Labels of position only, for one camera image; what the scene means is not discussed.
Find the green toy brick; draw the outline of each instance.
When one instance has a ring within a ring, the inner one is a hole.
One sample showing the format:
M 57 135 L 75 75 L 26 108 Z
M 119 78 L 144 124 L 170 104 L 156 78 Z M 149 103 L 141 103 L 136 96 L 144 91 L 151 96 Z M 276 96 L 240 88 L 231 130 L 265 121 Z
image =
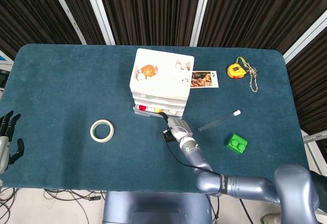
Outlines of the green toy brick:
M 233 134 L 226 147 L 233 150 L 237 154 L 242 154 L 246 148 L 247 140 L 237 134 Z

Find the orange toy turtle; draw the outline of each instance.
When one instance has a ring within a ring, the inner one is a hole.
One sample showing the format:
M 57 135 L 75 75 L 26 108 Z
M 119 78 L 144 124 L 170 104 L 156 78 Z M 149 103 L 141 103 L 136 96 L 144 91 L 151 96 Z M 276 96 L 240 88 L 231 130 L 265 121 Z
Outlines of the orange toy turtle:
M 137 75 L 137 79 L 143 80 L 144 79 L 150 79 L 152 76 L 156 75 L 158 72 L 157 66 L 153 65 L 146 65 L 142 69 L 140 69 L 139 74 Z

